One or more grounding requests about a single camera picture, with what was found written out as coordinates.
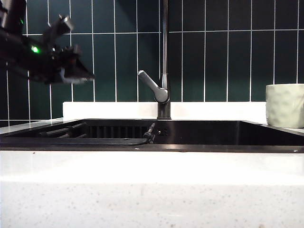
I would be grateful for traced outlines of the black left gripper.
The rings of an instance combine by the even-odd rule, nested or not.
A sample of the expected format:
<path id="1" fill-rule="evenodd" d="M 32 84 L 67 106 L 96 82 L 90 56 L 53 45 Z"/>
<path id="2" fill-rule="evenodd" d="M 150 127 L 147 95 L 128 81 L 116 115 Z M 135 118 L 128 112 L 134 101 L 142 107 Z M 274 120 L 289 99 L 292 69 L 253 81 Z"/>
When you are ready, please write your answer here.
<path id="1" fill-rule="evenodd" d="M 93 81 L 95 76 L 82 64 L 80 47 L 56 44 L 59 34 L 46 32 L 40 40 L 22 37 L 24 53 L 22 67 L 29 71 L 29 78 L 49 84 L 82 84 Z"/>

